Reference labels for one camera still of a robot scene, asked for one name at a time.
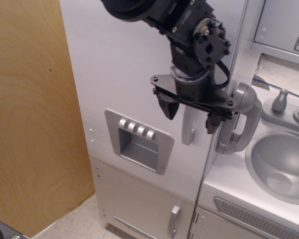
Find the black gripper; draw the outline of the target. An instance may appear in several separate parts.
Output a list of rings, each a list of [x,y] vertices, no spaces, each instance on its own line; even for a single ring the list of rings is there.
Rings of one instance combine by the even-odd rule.
[[[237,103],[222,89],[211,86],[207,79],[180,81],[172,75],[154,75],[150,79],[153,93],[164,115],[173,120],[179,104],[208,112],[206,129],[214,134],[221,122],[231,119]]]

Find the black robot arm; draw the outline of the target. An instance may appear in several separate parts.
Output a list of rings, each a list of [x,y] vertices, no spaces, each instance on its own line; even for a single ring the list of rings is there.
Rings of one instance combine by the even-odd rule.
[[[229,55],[225,28],[204,0],[105,0],[109,14],[123,21],[142,20],[158,29],[170,41],[170,74],[153,76],[153,93],[168,119],[180,104],[208,113],[206,128],[213,134],[221,122],[230,119],[235,101],[223,90],[227,82],[216,83],[215,68],[227,78],[222,62]]]

